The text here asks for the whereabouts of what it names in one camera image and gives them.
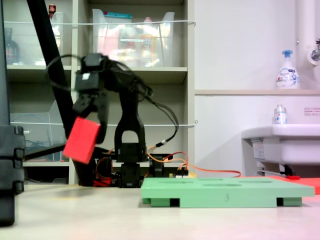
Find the sink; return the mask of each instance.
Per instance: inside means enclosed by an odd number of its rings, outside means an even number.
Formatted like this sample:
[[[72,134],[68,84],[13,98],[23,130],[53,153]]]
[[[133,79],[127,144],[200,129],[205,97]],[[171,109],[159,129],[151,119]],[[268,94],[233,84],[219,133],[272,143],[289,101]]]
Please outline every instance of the sink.
[[[244,130],[260,162],[320,165],[320,124],[273,124]]]

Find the sticker label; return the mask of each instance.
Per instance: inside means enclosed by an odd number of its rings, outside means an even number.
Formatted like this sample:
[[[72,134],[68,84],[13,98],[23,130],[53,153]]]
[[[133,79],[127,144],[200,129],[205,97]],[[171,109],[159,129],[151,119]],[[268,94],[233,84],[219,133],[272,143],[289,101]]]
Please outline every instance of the sticker label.
[[[252,143],[253,155],[255,159],[265,159],[264,144],[262,141]]]
[[[320,107],[305,107],[305,116],[320,116]]]
[[[299,75],[294,69],[283,68],[275,81],[278,88],[294,86],[300,83]]]

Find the bottle on shelf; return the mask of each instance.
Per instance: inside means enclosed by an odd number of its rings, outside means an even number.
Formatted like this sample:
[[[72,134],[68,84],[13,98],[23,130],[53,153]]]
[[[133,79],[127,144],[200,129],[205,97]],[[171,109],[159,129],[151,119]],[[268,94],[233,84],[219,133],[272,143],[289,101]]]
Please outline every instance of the bottle on shelf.
[[[277,89],[300,89],[300,78],[297,69],[290,61],[291,50],[282,52],[284,55],[284,63],[280,68],[275,85]]]
[[[279,104],[274,109],[274,123],[275,124],[288,124],[287,109]]]
[[[19,46],[12,40],[12,32],[11,27],[4,28],[5,57],[8,65],[18,63],[20,58]]]
[[[53,16],[54,16],[54,14],[56,13],[56,11],[57,11],[56,5],[50,4],[50,5],[49,5],[49,10],[48,10],[50,21],[52,20],[52,18],[53,18]]]

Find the green foam board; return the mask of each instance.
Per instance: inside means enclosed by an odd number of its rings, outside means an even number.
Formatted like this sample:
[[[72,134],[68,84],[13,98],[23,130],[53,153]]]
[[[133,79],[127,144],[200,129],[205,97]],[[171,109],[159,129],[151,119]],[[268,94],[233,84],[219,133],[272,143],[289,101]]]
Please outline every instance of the green foam board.
[[[141,187],[143,204],[181,208],[272,208],[301,206],[302,197],[315,189],[269,177],[146,178]]]

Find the white table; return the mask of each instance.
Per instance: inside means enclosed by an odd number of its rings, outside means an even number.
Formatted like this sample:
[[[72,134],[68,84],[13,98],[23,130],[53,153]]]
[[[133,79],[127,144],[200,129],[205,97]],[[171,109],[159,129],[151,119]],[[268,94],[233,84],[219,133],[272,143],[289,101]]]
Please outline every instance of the white table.
[[[140,189],[27,185],[0,240],[319,240],[320,195],[303,207],[150,208]]]

